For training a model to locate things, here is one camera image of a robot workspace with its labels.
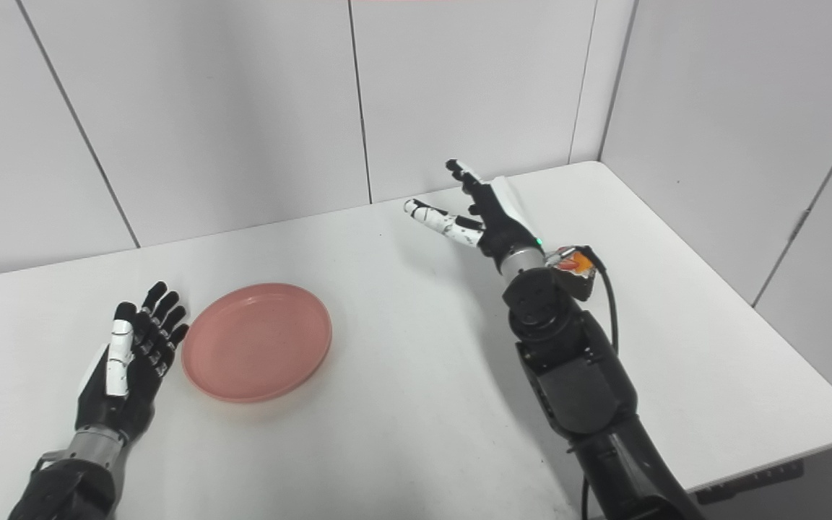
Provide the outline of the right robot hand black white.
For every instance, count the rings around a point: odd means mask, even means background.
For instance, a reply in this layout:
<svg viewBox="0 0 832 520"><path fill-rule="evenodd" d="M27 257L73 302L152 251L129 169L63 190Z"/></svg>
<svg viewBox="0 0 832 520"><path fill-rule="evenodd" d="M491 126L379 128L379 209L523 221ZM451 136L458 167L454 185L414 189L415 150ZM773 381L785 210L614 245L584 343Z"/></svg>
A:
<svg viewBox="0 0 832 520"><path fill-rule="evenodd" d="M544 254L541 240L515 217L515 211L506 208L506 200L493 184L482 180L456 158L446 161L446 169L460 183L463 194L471 197L468 216L412 198L404 203L404 212L413 220L456 243L478 249L497 267L512 254L526 249Z"/></svg>

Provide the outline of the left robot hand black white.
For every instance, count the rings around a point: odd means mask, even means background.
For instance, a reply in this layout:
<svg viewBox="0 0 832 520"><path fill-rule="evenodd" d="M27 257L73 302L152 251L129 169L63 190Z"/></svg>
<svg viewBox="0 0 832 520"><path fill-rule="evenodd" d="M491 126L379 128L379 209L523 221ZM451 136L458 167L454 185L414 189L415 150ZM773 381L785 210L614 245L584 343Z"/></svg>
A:
<svg viewBox="0 0 832 520"><path fill-rule="evenodd" d="M142 304L123 300L111 338L97 355L78 398L74 428L105 428L135 441L155 414L155 399L189 332L181 296L158 281Z"/></svg>

